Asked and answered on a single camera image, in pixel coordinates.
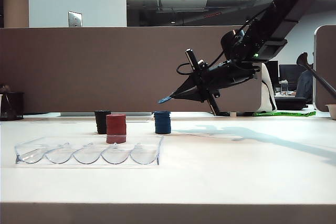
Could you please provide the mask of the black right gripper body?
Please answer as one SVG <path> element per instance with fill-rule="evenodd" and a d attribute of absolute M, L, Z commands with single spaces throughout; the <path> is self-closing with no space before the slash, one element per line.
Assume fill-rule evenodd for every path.
<path fill-rule="evenodd" d="M 185 54 L 193 70 L 192 76 L 195 79 L 195 83 L 202 98 L 207 100 L 214 115 L 221 115 L 221 111 L 215 100 L 221 96 L 220 92 L 218 89 L 210 88 L 209 84 L 202 76 L 202 74 L 209 69 L 208 64 L 204 60 L 197 60 L 192 49 L 187 49 Z"/>

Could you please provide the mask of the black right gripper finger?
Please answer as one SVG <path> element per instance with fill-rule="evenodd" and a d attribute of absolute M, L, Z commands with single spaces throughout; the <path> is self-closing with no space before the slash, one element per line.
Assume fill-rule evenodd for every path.
<path fill-rule="evenodd" d="M 174 91 L 170 97 L 182 97 L 186 95 L 192 95 L 197 92 L 197 85 L 195 83 L 194 77 L 190 75 L 184 83 Z"/>
<path fill-rule="evenodd" d="M 203 102 L 203 98 L 197 87 L 192 87 L 190 89 L 184 91 L 175 91 L 172 93 L 173 99 L 182 99 L 182 100 L 190 100 L 190 101 L 198 101 Z"/>

